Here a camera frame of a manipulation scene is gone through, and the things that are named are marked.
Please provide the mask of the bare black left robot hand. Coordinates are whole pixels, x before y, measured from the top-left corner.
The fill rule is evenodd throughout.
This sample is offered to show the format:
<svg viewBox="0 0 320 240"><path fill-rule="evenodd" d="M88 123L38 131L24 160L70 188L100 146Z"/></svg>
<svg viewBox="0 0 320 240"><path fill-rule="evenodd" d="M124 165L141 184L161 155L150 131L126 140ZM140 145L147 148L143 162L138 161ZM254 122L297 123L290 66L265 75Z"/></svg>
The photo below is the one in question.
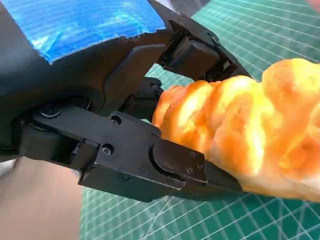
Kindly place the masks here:
<svg viewBox="0 0 320 240"><path fill-rule="evenodd" d="M0 160L53 163L141 202L242 192L151 125L154 64L207 82L248 74L215 33L155 0L1 1Z"/></svg>

